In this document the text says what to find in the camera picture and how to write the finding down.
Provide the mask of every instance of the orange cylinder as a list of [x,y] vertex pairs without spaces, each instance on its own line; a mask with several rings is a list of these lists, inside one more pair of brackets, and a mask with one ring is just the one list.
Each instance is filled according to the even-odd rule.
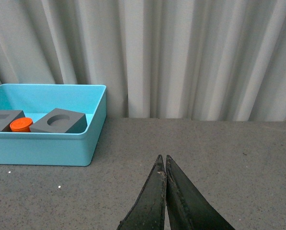
[[22,117],[14,120],[10,124],[10,128],[13,132],[31,132],[30,126],[33,124],[33,121],[29,117]]

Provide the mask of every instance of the block with circular hole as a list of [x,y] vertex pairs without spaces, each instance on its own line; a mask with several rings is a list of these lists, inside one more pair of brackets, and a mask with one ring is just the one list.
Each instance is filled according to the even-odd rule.
[[87,127],[85,114],[65,109],[54,109],[33,125],[35,133],[82,133]]
[[10,123],[22,117],[22,110],[0,110],[0,132],[11,132]]

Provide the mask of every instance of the blue plastic bin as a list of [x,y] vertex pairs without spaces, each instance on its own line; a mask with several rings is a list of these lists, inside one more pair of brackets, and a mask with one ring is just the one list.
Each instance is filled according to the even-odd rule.
[[36,122],[55,108],[86,114],[83,133],[0,132],[0,164],[90,164],[106,118],[104,85],[0,85],[0,110],[23,110]]

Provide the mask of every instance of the curtain fold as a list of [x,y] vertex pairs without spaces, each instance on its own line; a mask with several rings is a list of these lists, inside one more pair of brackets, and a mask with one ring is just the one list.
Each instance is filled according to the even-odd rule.
[[286,120],[286,0],[0,0],[0,84],[104,84],[110,117]]

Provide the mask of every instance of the speckled gray surface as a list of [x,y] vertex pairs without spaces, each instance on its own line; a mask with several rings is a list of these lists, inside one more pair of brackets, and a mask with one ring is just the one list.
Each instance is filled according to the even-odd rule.
[[0,230],[114,230],[158,154],[235,229],[286,229],[286,123],[125,118],[87,167],[0,165]]

